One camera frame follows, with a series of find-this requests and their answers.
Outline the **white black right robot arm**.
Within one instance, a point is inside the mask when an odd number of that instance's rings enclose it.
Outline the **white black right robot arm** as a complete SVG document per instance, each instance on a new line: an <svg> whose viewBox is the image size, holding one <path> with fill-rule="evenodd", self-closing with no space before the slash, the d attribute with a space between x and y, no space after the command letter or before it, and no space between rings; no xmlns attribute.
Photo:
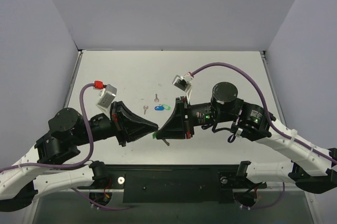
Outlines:
<svg viewBox="0 0 337 224"><path fill-rule="evenodd" d="M336 188L336 149L318 148L295 130L288 130L272 113L238 98L235 85L220 82L212 89L209 103L190 105L185 96L175 100L168 121L155 133L155 138L190 139L194 128L211 129L218 133L220 123L231 123L226 129L231 135L228 142L245 138L263 144L287 157L283 162L256 163L242 161L235 173L236 183L246 187L251 183L283 182L298 188L322 194Z"/></svg>

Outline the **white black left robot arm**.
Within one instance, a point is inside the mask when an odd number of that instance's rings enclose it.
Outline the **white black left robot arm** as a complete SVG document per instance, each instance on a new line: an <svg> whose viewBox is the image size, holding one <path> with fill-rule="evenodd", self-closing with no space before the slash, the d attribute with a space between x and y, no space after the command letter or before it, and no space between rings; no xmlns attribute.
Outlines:
<svg viewBox="0 0 337 224"><path fill-rule="evenodd" d="M73 108L60 110L48 122L49 131L9 169L1 169L1 211L26 208L44 195L74 187L108 187L111 176L102 161L67 165L80 154L79 146L116 137L122 147L150 133L158 125L132 113L123 102L113 102L112 112L87 119Z"/></svg>

